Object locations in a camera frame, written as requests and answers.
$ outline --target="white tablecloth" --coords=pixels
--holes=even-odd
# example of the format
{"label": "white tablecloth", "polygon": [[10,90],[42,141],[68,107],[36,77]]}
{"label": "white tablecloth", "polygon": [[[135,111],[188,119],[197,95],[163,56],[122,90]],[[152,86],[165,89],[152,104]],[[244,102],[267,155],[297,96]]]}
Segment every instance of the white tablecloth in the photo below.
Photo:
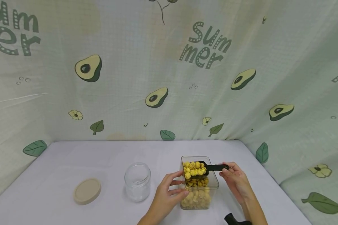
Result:
{"label": "white tablecloth", "polygon": [[[166,173],[179,170],[181,156],[208,156],[212,162],[235,161],[247,174],[272,225],[310,225],[300,210],[240,141],[56,142],[0,196],[0,225],[135,225],[148,210],[157,185]],[[151,169],[151,192],[140,203],[125,195],[124,173],[134,162]],[[102,191],[92,203],[80,206],[72,197],[86,178],[96,177]],[[208,210],[176,206],[162,224],[225,225],[242,210],[224,180]]]}

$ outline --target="black scoop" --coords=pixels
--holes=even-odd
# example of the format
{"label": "black scoop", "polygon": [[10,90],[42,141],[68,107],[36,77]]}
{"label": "black scoop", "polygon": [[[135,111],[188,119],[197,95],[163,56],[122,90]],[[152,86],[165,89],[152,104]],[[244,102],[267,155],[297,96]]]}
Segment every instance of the black scoop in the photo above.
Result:
{"label": "black scoop", "polygon": [[229,166],[225,164],[207,165],[204,161],[199,161],[199,162],[204,164],[204,167],[207,169],[207,171],[203,175],[191,176],[190,179],[203,180],[204,178],[207,177],[207,175],[209,175],[209,171],[222,171],[224,168],[229,170]]}

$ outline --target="beige lid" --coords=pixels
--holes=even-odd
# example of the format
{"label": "beige lid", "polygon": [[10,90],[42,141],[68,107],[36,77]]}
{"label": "beige lid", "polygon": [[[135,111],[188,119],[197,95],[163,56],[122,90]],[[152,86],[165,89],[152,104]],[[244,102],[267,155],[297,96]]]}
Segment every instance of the beige lid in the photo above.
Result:
{"label": "beige lid", "polygon": [[74,201],[79,205],[86,205],[94,201],[100,194],[101,184],[96,178],[81,182],[74,190]]}

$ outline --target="fabric backdrop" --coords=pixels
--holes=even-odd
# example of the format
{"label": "fabric backdrop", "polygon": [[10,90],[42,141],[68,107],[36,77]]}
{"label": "fabric backdrop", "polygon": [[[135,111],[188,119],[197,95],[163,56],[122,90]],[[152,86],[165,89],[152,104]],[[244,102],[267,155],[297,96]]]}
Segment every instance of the fabric backdrop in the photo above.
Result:
{"label": "fabric backdrop", "polygon": [[0,194],[53,141],[233,139],[338,224],[338,1],[0,2]]}

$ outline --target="yellow flower print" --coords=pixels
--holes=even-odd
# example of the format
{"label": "yellow flower print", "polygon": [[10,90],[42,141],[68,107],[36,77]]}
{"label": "yellow flower print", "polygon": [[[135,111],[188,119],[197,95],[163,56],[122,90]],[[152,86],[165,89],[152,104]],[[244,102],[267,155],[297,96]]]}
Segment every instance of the yellow flower print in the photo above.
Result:
{"label": "yellow flower print", "polygon": [[209,123],[209,121],[211,120],[211,118],[210,117],[205,117],[205,118],[203,118],[203,125],[204,126],[206,126],[208,123]]}
{"label": "yellow flower print", "polygon": [[320,178],[326,178],[332,173],[332,170],[329,169],[326,164],[318,164],[317,166],[311,167],[308,170],[310,170],[313,174]]}
{"label": "yellow flower print", "polygon": [[76,119],[76,120],[82,120],[83,119],[83,114],[81,114],[81,112],[76,111],[76,110],[70,111],[69,115],[71,116],[71,118]]}

